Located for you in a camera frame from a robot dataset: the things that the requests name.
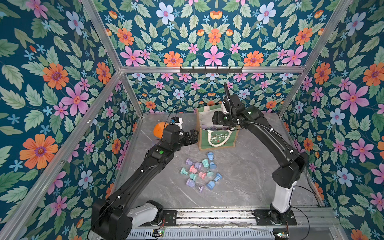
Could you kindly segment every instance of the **pink flower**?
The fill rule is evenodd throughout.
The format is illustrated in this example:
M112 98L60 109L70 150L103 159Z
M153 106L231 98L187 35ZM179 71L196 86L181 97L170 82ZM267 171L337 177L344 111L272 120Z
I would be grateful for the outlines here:
M217 52L217 46L216 45L213 45L211 47L211 53L209 52L205 52L203 53L204 57L207 58L207 60L205 61L204 65L209 65L212 63L212 66L215 65L221 65L221 60L219 58L222 58L224 56L224 53L223 52Z
M227 82L227 86L229 89L232 89L233 88L233 83L230 83L229 81Z
M111 93L109 94L109 96L107 97L107 100L105 100L105 102L107 103L107 102L109 102L109 101L112 101L112 96L113 96L113 93L111 92Z
M241 80L245 80L245 76L247 76L248 73L235 73L235 76L233 79L237 79L237 82L240 82Z
M349 81L349 78L341 79L341 83L339 84L339 87L341 87L341 90L344 91L349 89L349 85L351 85L351 81Z
M195 54L196 54L196 51L199 50L197 48L197 44L193 45L193 43L191 43L191 46L189 46L188 49L189 49L189 53L195 53Z
M149 56L151 53L148 53L146 49L140 50L140 57L144 57L144 60L151 59Z
M277 53L278 57L277 58L280 58L280 59L283 59L284 57L287 56L287 52L288 50L284 50L284 48L281 50L281 52Z
M188 4L189 6L192 6L193 2L197 3L199 0L189 0L188 1Z
M65 175L67 174L66 171L62 171L60 172L57 177L56 177L56 180L51 184L51 186L48 188L48 195L51 195L53 193L53 191L55 190L55 185L56 187L63 187L63 181L59 180L59 179L62 179Z
M320 108L318 108L318 107L313 107L312 109L311 109L311 111L312 111L312 113L311 113L311 115L312 116L314 116L315 118L320 114L320 112L319 112L319 110L320 110Z
M126 53L122 52L122 53L120 53L120 55L124 58L127 58L127 60L125 60L125 64L127 66L130 66L133 63L133 65L135 67L139 67L140 66L139 63L140 64L145 63L145 61L142 58L139 58L139 56L140 56L139 50L135 50L132 53L132 49L128 46L125 46L125 51L126 51Z
M311 172L316 171L316 168L317 167L313 163L310 163L310 170L311 170Z
M198 84L197 81L195 81L195 83L191 83L191 89L193 90L196 90L196 89L200 89L200 86L201 84Z
M239 44L236 43L231 45L231 48L229 49L229 51L232 51L232 54L234 54L234 53L238 53L239 49L240 49Z
M359 159L361 162L365 162L365 157L369 159L374 159L375 157L371 152L368 152L373 149L373 144L368 143L365 145L364 139L360 138L359 139L359 145L355 142L351 143L352 147L357 150L353 150L352 155L353 156L359 156Z
M72 156L73 157L78 157L79 156L79 153L77 151L75 151L75 150L79 149L79 147L80 147L80 144L77 144L77 146L74 148L72 154L68 158L68 160L67 160L68 162L72 162Z
M68 115L68 112L66 111L68 109L68 106L63 106L62 102L59 102L59 106L55 105L53 108L56 110L55 115L60 115L60 118L63 119L64 115Z
M312 81L312 77L310 78L308 76L305 77L305 80L303 82L303 90L305 90L306 92L308 92L309 88L313 86L311 81Z
M163 82L159 82L159 81L157 81L157 83L155 85L156 85L156 88L159 88L160 90L163 89L163 87L164 87Z
M81 86L81 90L86 90L88 92L88 87L91 85L88 84L88 79L81 78L81 81L78 82L78 84Z
M378 177L375 177L374 179L374 183L376 184L381 184L384 181L384 164L380 163L379 169L380 171L375 168L371 169L371 172L376 176L378 176Z
M67 106L72 105L70 109L71 116L76 115L77 109L79 109L81 114L85 114L85 112L88 110L88 104L84 101L88 100L89 94L81 93L81 87L79 84L74 86L74 92L70 87L66 87L65 90L67 91L67 94L70 96L70 98L63 97L61 101Z
M85 142L85 148L83 149L83 151L87 151L87 155L88 155L89 152L93 152L94 146L95 146L95 144L93 144L92 141Z
M384 200L382 199L382 195L380 192L377 193L377 196L373 193L371 193L371 197L373 198L371 200L371 203L373 205L376 205L377 209L381 212L384 207Z
M361 96L364 96L368 92L368 86L361 87L356 92L356 84L351 83L349 86L349 94L346 92L340 93L340 98L343 100L346 100L341 104L341 109L347 109L349 106L349 111L352 113L352 115L355 115L358 112L358 106L365 107L369 105L369 102L366 98L361 98Z
M267 82L267 81L264 81L264 82L261 82L261 83L260 83L260 87L261 87L262 89L267 88L268 85L269 85L269 82Z
M113 109L109 107L109 108L106 108L106 110L107 110L107 116L111 118L113 116Z
M313 99L312 99L313 102L314 101L320 102L320 97L324 96L324 93L321 92L322 90L323 90L323 87L314 88L314 92L311 93L311 96L313 96Z
M288 63L287 66L292 66L293 64L295 64L296 66L300 65L300 58L303 58L308 54L307 52L301 52L302 50L302 45L299 46L295 52L292 49L289 49L287 53L288 57L284 58L281 62Z
M177 75L179 75L179 81L184 81L184 82L188 82L188 79L191 79L192 76L189 75L189 73L178 73Z
M161 75L161 77L160 77L161 79L166 79L166 81L168 82L169 81L169 79L173 79L173 76L172 76L172 73L162 73L162 75Z
M343 154L343 150L344 151L347 150L347 148L344 147L344 141L340 142L339 140L336 139L336 143L332 145L335 147L334 151L339 152L340 154Z
M67 208L65 201L67 201L67 197L61 199L61 196L58 196L56 202L50 204L50 207L52 208L51 217L55 215L55 213L57 213L58 216L61 215L61 210Z
M45 12L48 11L48 8L43 4L40 5L40 3L40 0L29 0L25 5L33 10L33 13L37 18L41 15L43 18L48 19L47 14L45 14Z
M259 81L260 78L264 78L264 73L253 73L252 79L255 79L256 82Z

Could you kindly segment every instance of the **marble floor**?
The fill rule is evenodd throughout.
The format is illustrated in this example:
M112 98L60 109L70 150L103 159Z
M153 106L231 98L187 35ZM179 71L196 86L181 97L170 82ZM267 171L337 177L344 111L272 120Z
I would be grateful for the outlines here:
M196 114L178 113L183 119L183 129L194 129ZM276 113L265 113L271 126L288 141L288 133ZM158 121L165 121L166 114L145 114L136 144L131 152L130 162L124 165L124 173L117 185L124 183L142 163L151 143L156 137L152 131ZM185 183L187 176L180 175L185 160L190 157L197 161L207 158L208 151L199 151L197 144L181 148L174 154L174 159L143 190L134 206L148 200L154 200L165 208L191 207L242 207L266 206L272 203L275 193L275 182L272 172L279 167L272 153L253 134L240 130L236 146L227 149L213 150L217 171L223 176L212 191L205 189L199 194ZM198 178L197 183L206 180ZM304 174L298 185L310 188ZM292 205L317 205L313 194L296 188L292 196Z

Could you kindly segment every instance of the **floral wallpaper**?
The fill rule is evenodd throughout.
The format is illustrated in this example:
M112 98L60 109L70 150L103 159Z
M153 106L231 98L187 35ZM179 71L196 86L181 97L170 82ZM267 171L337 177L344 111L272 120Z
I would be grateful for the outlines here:
M298 66L337 3L110 0L96 7L126 66Z
M384 6L354 1L285 114L309 172L353 240L382 239Z

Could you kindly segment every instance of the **black cable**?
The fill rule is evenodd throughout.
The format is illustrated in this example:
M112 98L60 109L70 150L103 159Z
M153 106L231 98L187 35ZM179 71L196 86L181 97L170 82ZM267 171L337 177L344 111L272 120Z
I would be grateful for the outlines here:
M308 235L309 235L309 233L310 233L310 228L311 228L311 226L310 226L310 220L308 219L307 215L305 215L305 213L304 213L303 211L301 211L301 212L304 214L304 216L307 218L307 221L308 221L308 232L307 232L307 235L305 235L305 237L301 239L301 240L304 240L304 239L306 239L306 238L308 237Z

